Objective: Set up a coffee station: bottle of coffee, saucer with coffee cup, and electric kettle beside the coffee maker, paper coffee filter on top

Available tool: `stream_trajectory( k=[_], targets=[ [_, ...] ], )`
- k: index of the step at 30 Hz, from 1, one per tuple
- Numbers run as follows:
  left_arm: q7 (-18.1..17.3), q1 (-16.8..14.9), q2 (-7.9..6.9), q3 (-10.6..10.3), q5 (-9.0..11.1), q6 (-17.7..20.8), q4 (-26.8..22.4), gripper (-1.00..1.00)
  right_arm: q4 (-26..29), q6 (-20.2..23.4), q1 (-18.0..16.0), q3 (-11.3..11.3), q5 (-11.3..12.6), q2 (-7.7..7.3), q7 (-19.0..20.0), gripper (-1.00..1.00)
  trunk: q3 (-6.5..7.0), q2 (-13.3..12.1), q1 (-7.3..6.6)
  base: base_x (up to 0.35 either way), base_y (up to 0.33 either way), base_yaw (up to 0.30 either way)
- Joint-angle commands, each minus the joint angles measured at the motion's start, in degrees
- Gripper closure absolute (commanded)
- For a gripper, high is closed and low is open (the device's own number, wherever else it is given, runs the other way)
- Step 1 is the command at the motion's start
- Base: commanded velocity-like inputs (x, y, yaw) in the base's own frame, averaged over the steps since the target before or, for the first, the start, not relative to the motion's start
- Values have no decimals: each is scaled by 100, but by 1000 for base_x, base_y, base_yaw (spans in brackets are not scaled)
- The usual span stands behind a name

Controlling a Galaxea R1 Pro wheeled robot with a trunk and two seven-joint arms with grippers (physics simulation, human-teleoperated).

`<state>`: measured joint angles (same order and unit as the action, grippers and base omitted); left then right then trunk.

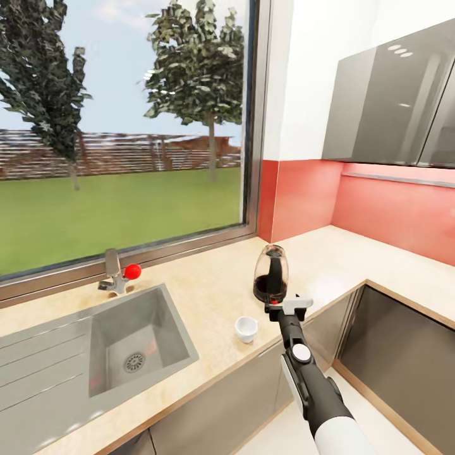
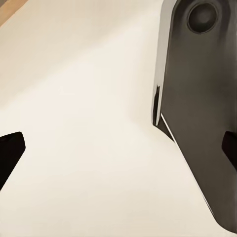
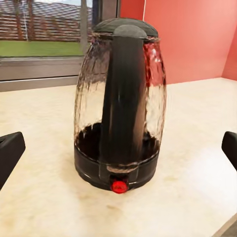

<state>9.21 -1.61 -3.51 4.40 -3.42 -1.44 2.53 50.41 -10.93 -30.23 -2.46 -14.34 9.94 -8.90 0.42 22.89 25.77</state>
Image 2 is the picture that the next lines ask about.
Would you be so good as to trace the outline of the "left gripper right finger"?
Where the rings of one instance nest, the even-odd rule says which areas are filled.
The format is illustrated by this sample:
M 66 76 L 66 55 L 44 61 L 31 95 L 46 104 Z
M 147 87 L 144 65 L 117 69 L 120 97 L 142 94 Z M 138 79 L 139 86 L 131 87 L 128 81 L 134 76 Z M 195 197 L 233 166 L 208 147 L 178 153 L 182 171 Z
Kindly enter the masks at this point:
M 237 170 L 237 133 L 226 131 L 222 140 L 221 149 Z

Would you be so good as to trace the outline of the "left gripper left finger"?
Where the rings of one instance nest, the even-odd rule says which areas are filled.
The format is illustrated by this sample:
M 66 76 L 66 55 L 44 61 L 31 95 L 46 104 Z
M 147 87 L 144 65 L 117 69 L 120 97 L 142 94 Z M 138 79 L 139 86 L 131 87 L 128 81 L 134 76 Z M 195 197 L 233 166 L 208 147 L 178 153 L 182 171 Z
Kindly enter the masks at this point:
M 0 137 L 0 190 L 25 152 L 25 149 L 25 140 L 21 131 Z

